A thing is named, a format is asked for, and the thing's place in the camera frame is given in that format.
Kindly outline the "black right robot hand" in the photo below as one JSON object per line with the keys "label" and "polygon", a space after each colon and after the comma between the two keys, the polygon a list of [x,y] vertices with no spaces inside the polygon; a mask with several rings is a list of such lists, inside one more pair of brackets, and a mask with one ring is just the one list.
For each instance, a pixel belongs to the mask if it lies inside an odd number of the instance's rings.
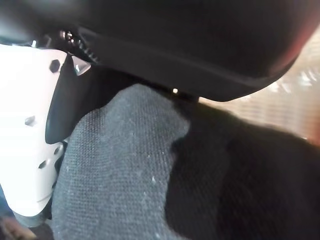
{"label": "black right robot hand", "polygon": [[3,0],[0,185],[38,225],[65,140],[142,82],[218,102],[281,78],[320,23],[317,0]]}

